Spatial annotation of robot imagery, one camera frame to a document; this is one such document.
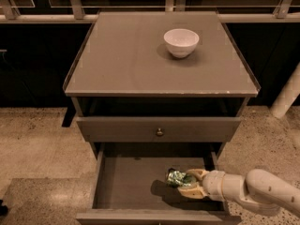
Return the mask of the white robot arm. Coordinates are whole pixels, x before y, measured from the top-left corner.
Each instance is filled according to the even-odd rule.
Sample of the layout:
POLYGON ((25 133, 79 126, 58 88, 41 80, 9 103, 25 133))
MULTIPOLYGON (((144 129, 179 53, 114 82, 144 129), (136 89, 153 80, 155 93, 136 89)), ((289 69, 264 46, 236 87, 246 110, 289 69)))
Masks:
POLYGON ((184 197, 235 202, 264 216, 275 216, 284 208, 300 217, 300 189, 268 171, 254 169, 242 176, 219 170, 191 169, 186 175, 192 180, 177 188, 184 197))

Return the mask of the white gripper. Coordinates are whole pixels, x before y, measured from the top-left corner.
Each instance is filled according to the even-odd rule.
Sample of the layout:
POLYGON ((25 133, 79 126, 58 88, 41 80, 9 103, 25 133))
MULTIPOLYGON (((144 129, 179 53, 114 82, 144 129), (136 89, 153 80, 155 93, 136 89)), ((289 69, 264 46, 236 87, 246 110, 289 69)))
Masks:
POLYGON ((225 172, 190 169, 187 170, 187 174, 193 175, 198 181, 202 181, 202 186, 199 183, 194 183, 189 187, 179 187, 177 190, 182 196, 198 200, 208 196, 212 201, 225 201, 222 194, 222 182, 225 172))

